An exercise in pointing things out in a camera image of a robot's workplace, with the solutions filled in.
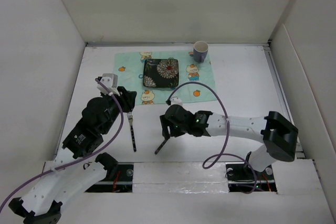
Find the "orange fruit print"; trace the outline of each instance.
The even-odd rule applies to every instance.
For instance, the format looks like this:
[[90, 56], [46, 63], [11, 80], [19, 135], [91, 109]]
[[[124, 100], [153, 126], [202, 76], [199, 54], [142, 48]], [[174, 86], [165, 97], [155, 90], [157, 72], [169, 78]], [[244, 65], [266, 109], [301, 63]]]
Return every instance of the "orange fruit print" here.
[[199, 97], [201, 95], [201, 92], [200, 90], [195, 90], [193, 94], [195, 97]]

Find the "white enclosure wall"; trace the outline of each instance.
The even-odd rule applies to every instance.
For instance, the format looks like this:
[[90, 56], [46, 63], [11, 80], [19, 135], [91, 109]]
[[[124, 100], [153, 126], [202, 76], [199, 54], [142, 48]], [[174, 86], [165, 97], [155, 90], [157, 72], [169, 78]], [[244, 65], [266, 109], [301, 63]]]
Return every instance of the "white enclosure wall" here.
[[63, 0], [85, 41], [267, 42], [288, 0]]
[[1, 201], [53, 156], [84, 46], [61, 0], [0, 0]]
[[336, 217], [336, 0], [295, 0], [271, 44], [299, 137]]

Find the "light blue placemat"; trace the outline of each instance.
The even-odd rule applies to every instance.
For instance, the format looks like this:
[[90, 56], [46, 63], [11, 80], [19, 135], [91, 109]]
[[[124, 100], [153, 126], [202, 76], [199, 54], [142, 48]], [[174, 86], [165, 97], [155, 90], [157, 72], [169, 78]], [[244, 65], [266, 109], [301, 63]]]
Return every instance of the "light blue placemat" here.
[[[125, 52], [116, 54], [113, 73], [118, 75], [118, 85], [127, 90], [136, 91], [135, 105], [165, 103], [172, 89], [156, 89], [144, 87], [142, 84], [144, 60], [169, 59], [178, 60], [180, 71], [179, 84], [188, 81], [197, 81], [215, 88], [214, 74], [211, 67], [210, 56], [204, 63], [197, 63], [188, 51], [157, 51], [157, 52]], [[180, 88], [174, 96], [178, 96], [184, 103], [214, 101], [216, 98], [201, 85], [186, 85]]]

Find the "mug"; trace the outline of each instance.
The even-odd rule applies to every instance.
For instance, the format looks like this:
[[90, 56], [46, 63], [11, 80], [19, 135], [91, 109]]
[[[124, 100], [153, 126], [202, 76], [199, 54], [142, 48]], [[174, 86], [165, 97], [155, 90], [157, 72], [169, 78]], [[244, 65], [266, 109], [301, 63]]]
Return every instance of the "mug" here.
[[198, 41], [194, 44], [194, 60], [203, 63], [208, 54], [209, 46], [204, 41]]

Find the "purple cable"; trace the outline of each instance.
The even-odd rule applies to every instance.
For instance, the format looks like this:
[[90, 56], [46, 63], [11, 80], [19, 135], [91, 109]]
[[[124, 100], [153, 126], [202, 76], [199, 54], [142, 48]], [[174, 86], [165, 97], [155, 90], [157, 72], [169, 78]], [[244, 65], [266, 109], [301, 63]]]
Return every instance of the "purple cable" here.
[[[98, 78], [95, 79], [95, 81], [101, 85], [108, 93], [110, 93], [109, 89], [103, 84], [101, 83]], [[60, 169], [64, 169], [66, 167], [69, 167], [71, 165], [76, 165], [84, 160], [87, 160], [93, 156], [95, 156], [96, 154], [100, 153], [101, 151], [103, 151], [107, 146], [109, 146], [113, 141], [114, 139], [116, 139], [116, 137], [119, 135], [120, 131], [121, 131], [121, 128], [124, 124], [124, 115], [123, 115], [123, 112], [122, 112], [122, 108], [121, 108], [121, 105], [120, 103], [117, 101], [117, 99], [114, 97], [114, 95], [111, 95], [111, 97], [113, 98], [113, 100], [115, 101], [115, 103], [117, 104], [118, 106], [118, 109], [120, 111], [120, 116], [121, 116], [121, 121], [120, 121], [120, 125], [117, 129], [117, 132], [115, 133], [115, 135], [111, 138], [110, 141], [108, 141], [102, 148], [98, 149], [97, 151], [91, 153], [90, 155], [84, 157], [84, 158], [81, 158], [81, 159], [78, 159], [78, 160], [75, 160], [73, 162], [70, 162], [68, 164], [64, 164], [64, 165], [61, 165], [61, 166], [58, 166], [55, 168], [55, 170], [60, 170]], [[1, 206], [0, 206], [0, 214], [2, 212], [2, 210], [4, 209], [6, 203], [10, 200], [10, 198], [13, 197], [14, 194], [16, 194], [19, 190], [21, 190], [22, 188], [24, 188], [26, 185], [28, 185], [30, 182], [33, 182], [34, 180], [38, 179], [38, 178], [41, 178], [42, 176], [45, 176], [49, 173], [52, 173], [52, 170], [48, 170], [46, 172], [43, 172], [41, 174], [38, 174], [36, 175], [35, 177], [31, 178], [30, 180], [27, 180], [26, 182], [24, 182], [22, 185], [20, 185], [18, 188], [16, 188], [14, 191], [11, 192], [10, 195], [7, 196], [7, 198], [4, 200], [4, 202], [2, 202]]]
[[[201, 86], [204, 86], [204, 87], [206, 87], [207, 89], [209, 89], [209, 90], [212, 92], [212, 94], [214, 94], [214, 96], [216, 97], [216, 99], [217, 99], [217, 101], [219, 102], [220, 106], [222, 107], [222, 110], [223, 110], [223, 112], [224, 112], [225, 119], [226, 119], [226, 122], [227, 122], [227, 123], [226, 123], [226, 137], [225, 137], [225, 141], [224, 141], [223, 148], [221, 149], [220, 153], [215, 154], [215, 155], [212, 155], [211, 157], [208, 157], [208, 158], [203, 162], [202, 167], [203, 167], [204, 169], [209, 169], [209, 168], [213, 167], [213, 166], [218, 162], [218, 160], [219, 160], [222, 156], [232, 156], [232, 157], [236, 157], [236, 158], [238, 158], [238, 159], [244, 161], [244, 163], [247, 164], [247, 166], [251, 169], [251, 171], [252, 171], [252, 173], [253, 173], [253, 177], [254, 177], [254, 185], [253, 185], [253, 187], [252, 187], [252, 190], [251, 190], [250, 192], [248, 192], [247, 194], [253, 193], [253, 192], [256, 190], [256, 188], [257, 188], [257, 180], [258, 180], [258, 178], [257, 178], [257, 174], [256, 174], [256, 172], [253, 170], [253, 168], [252, 168], [252, 166], [250, 165], [250, 163], [247, 162], [247, 161], [246, 161], [245, 159], [243, 159], [242, 157], [239, 157], [239, 156], [237, 156], [237, 155], [235, 155], [235, 154], [228, 154], [228, 153], [225, 153], [225, 154], [224, 154], [225, 148], [226, 148], [227, 143], [228, 143], [228, 140], [229, 140], [229, 135], [230, 135], [230, 121], [228, 120], [229, 117], [228, 117], [228, 114], [227, 114], [227, 112], [226, 112], [226, 109], [225, 109], [225, 107], [224, 107], [224, 105], [223, 105], [221, 99], [220, 99], [219, 96], [216, 94], [216, 92], [215, 92], [212, 88], [210, 88], [208, 85], [205, 85], [205, 84], [200, 83], [200, 82], [185, 82], [185, 83], [179, 85], [179, 86], [178, 86], [178, 87], [177, 87], [177, 88], [170, 94], [170, 96], [168, 97], [168, 100], [171, 99], [171, 97], [173, 96], [173, 94], [174, 94], [178, 89], [180, 89], [181, 87], [183, 87], [183, 86], [185, 86], [185, 85], [188, 85], [188, 84], [197, 84], [197, 85], [201, 85]], [[211, 164], [209, 164], [208, 166], [205, 166], [205, 164], [206, 164], [210, 159], [212, 159], [212, 158], [214, 158], [214, 157], [216, 157], [215, 160], [214, 160]]]

